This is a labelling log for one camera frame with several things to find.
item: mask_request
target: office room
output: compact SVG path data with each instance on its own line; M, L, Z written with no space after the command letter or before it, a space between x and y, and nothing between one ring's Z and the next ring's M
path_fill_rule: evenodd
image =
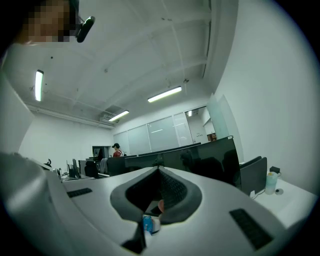
M297 240L312 247L320 66L285 5L40 4L46 19L24 26L40 23L47 36L19 27L1 52L0 195L27 251L277 255L297 250ZM62 39L50 34L56 20Z

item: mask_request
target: white desk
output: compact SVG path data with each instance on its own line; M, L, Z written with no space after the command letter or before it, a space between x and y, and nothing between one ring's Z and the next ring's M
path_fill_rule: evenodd
M308 217L318 197L282 179L277 180L275 189L283 189L283 194L258 195L254 201L267 208L286 227Z

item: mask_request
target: white wall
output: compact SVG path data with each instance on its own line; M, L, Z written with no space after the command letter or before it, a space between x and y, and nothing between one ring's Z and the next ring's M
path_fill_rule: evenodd
M0 152L18 152L34 115L0 71Z
M206 130L202 124L201 116L199 114L194 114L192 116L186 117L193 143L207 143L209 142Z
M111 146L113 136L109 129L72 122L45 114L35 118L25 134L19 153L41 163L51 159L52 168L67 169L72 159L92 157L92 146Z
M284 180L313 193L320 179L319 85L319 63L288 16L270 2L240 1L215 97L229 103L245 161L267 157Z
M130 111L120 119L113 129L113 134L148 124L150 122L169 117L188 110L194 110L207 104L211 89L201 80L190 80L187 83L187 94L184 85L182 92L149 103L146 98L135 100L126 109Z

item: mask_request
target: headphones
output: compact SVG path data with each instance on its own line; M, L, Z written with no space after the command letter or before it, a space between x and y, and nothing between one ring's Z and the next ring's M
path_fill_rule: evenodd
M76 41L82 43L86 39L91 27L94 25L96 18L90 16L84 21L79 16L79 0L69 0L69 6L70 13L72 13L71 16L74 16L75 18L75 30L70 31L70 36L75 36Z

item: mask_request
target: desk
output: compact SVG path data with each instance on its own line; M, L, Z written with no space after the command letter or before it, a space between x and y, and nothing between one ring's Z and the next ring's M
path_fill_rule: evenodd
M318 200L318 196L279 178L275 189L283 189L283 194L262 193L254 201L273 213L286 228L308 217Z

